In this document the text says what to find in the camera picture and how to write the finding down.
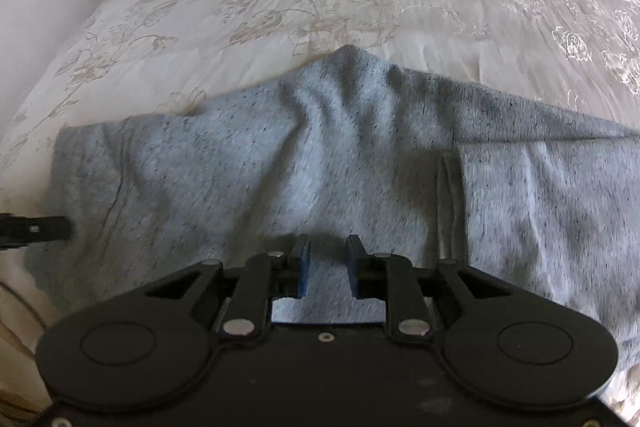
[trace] black bracket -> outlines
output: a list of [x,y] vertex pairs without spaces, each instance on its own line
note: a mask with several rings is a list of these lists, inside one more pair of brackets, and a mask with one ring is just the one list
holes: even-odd
[[274,299],[305,295],[306,236],[241,269],[203,261],[48,331],[35,425],[623,425],[596,399],[618,352],[592,319],[455,261],[413,267],[356,235],[345,254],[384,325],[271,322]]
[[73,225],[66,217],[18,217],[0,214],[0,250],[26,247],[30,243],[66,241]]

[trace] metal screw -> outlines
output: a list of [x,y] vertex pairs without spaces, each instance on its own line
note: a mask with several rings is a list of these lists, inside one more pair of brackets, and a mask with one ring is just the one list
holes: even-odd
[[329,333],[329,331],[325,331],[318,335],[318,340],[320,342],[333,342],[335,340],[335,335],[333,333]]
[[247,319],[231,319],[222,325],[222,329],[228,335],[245,337],[255,330],[255,324]]
[[398,330],[405,335],[421,337],[429,331],[429,323],[421,319],[407,319],[398,324]]
[[66,418],[54,418],[51,427],[73,427],[73,424]]

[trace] black cable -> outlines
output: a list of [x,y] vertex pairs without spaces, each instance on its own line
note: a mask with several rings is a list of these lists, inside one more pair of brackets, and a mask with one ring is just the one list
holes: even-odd
[[15,403],[12,403],[8,400],[5,400],[4,398],[0,398],[0,405],[4,405],[6,407],[10,407],[11,409],[15,409],[17,411],[23,412],[25,414],[40,414],[39,411],[34,411],[33,409],[29,409],[28,407],[23,407],[21,405],[16,405]]
[[36,309],[31,306],[24,297],[22,297],[22,295],[20,295],[17,291],[11,288],[11,286],[2,281],[0,281],[0,288],[5,290],[7,293],[9,293],[9,295],[13,296],[18,302],[20,302],[20,304],[27,308],[31,316],[36,320],[43,331],[47,330],[47,323],[43,320],[42,317],[40,317],[40,314],[36,311]]
[[12,416],[7,411],[1,410],[1,409],[0,409],[0,414],[5,418],[7,418],[9,421],[18,422],[20,425],[26,424],[27,422],[31,421],[29,418],[18,418],[17,416]]

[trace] bed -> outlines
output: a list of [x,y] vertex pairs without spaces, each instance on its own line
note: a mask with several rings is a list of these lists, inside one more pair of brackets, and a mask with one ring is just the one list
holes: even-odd
[[[639,20],[640,0],[105,0],[4,136],[0,211],[42,213],[64,126],[185,114],[344,44],[639,128]],[[57,315],[20,251],[0,263],[0,407],[19,423],[47,404],[31,353]],[[640,425],[639,389],[633,367],[604,400]]]

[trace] gray fabric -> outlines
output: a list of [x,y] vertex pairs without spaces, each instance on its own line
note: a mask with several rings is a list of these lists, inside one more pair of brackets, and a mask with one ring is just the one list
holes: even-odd
[[638,363],[639,165],[638,138],[461,146],[440,164],[441,255],[599,320]]
[[[78,235],[70,245],[30,248],[26,263],[68,313],[202,259],[237,266],[309,233],[309,295],[279,301],[275,318],[379,320],[381,303],[350,297],[344,238],[357,233],[369,251],[432,265],[443,152],[463,143],[631,136],[609,121],[404,70],[346,46],[278,81],[210,100],[196,116],[140,116],[61,131],[50,211],[70,216]],[[453,179],[451,187],[462,190]],[[456,208],[451,200],[450,211]],[[518,276],[525,288],[547,291],[540,277],[508,273],[508,261],[494,255],[504,250],[470,261],[500,266],[505,279]],[[578,267],[594,280],[601,265]],[[625,285],[615,274],[626,267],[606,269],[608,280]],[[560,283],[569,293],[596,295],[574,282]]]

